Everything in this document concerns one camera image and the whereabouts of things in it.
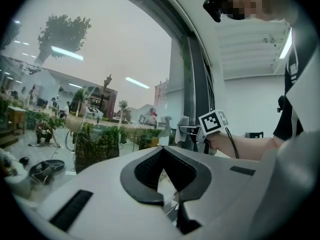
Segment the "glass wall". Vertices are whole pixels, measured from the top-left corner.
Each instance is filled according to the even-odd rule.
[[[130,1],[27,0],[7,35],[0,134],[8,184],[24,175],[17,196],[41,204],[98,162],[182,146],[177,124],[195,118],[190,49]]]

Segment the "person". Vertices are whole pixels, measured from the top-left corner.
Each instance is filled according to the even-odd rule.
[[[228,18],[234,20],[285,20],[291,26],[292,46],[286,57],[284,75],[284,93],[287,94],[299,79],[319,42],[313,24],[303,9],[292,0],[214,0],[214,3]],[[251,139],[233,136],[233,140],[240,159],[260,161],[265,151],[280,148],[286,140],[302,131],[297,114],[285,96],[283,111],[273,137]],[[227,134],[213,133],[207,136],[207,140],[213,150],[235,158],[235,151]]]
[[[44,143],[49,144],[51,138],[53,138],[55,144],[57,147],[60,147],[58,144],[54,130],[51,128],[51,126],[44,120],[41,120],[36,126],[35,126],[35,134],[36,134],[36,145],[39,147],[41,145],[41,139],[44,138]]]
[[[60,118],[67,117],[69,115],[69,106],[70,106],[70,102],[67,101],[66,106],[60,110],[61,112]]]
[[[57,107],[56,98],[53,97],[53,98],[51,99],[51,101],[52,101],[52,107],[53,107],[53,108],[56,108],[56,107]]]

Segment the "sky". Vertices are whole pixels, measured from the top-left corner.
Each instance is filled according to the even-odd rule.
[[[39,54],[40,28],[45,28],[52,14],[90,18],[92,27],[77,52],[83,61],[50,56],[43,67],[98,85],[112,74],[108,87],[118,91],[115,111],[120,100],[127,100],[128,106],[136,109],[154,104],[154,87],[169,78],[171,37],[128,0],[27,0],[14,20],[22,24],[16,40],[29,45],[12,42],[2,54],[33,64],[35,59],[30,55]],[[130,83],[125,77],[150,89]]]

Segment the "black shirt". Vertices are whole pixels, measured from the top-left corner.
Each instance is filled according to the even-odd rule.
[[[285,67],[284,74],[284,93],[291,89],[294,83],[298,80],[299,76],[307,66],[311,59],[316,46],[319,42],[318,35],[311,23],[311,21],[304,15],[300,9],[298,18],[292,27],[292,46],[289,55],[288,68]],[[286,141],[292,137],[292,105],[287,97],[284,99],[284,107],[279,120],[279,123],[273,133],[274,136]],[[296,127],[296,135],[303,132],[303,127],[298,120]]]

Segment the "fluorescent light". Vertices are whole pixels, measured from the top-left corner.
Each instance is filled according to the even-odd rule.
[[[292,28],[290,29],[288,39],[286,40],[285,46],[284,46],[282,53],[279,57],[281,60],[283,60],[287,56],[291,45],[292,45]]]
[[[52,51],[54,51],[54,52],[56,52],[58,54],[67,55],[69,57],[75,58],[75,59],[80,60],[80,61],[84,60],[83,56],[81,56],[79,54],[76,54],[74,52],[71,52],[71,51],[68,51],[68,50],[65,50],[65,49],[61,49],[61,48],[55,47],[55,46],[51,46],[51,49],[52,49]]]
[[[77,87],[77,88],[82,88],[81,86],[79,86],[79,85],[75,85],[75,84],[73,84],[73,83],[69,83],[69,85],[70,85],[70,86]]]
[[[146,88],[146,89],[149,89],[149,88],[150,88],[149,86],[147,86],[147,85],[145,85],[145,84],[143,84],[143,83],[141,83],[141,82],[139,82],[139,81],[137,81],[137,80],[134,80],[134,79],[132,79],[132,78],[130,78],[130,77],[126,77],[125,80],[127,80],[127,81],[129,81],[129,82],[131,82],[131,83],[134,83],[134,84],[136,84],[136,85],[138,85],[138,86],[141,86],[141,87],[143,87],[143,88]]]

